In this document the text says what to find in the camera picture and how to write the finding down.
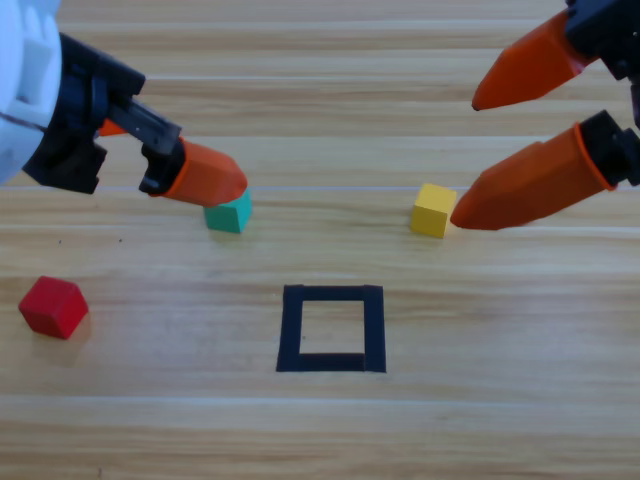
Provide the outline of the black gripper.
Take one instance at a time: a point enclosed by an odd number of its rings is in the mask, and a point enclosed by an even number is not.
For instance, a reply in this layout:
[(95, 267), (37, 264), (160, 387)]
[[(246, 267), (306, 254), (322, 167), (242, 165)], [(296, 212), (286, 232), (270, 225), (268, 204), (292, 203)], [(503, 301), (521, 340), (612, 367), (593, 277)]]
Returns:
[(203, 207), (241, 197), (248, 187), (233, 158), (179, 137), (181, 127), (136, 99), (145, 76), (64, 33), (62, 72), (53, 117), (23, 171), (41, 185), (92, 194), (107, 151), (97, 136), (126, 135), (147, 159), (139, 189)]
[[(478, 85), (476, 111), (536, 100), (602, 61), (630, 81), (640, 129), (639, 3), (568, 1), (566, 7), (505, 48)], [(451, 222), (501, 230), (546, 218), (624, 181), (639, 184), (639, 136), (605, 110), (483, 171)]]

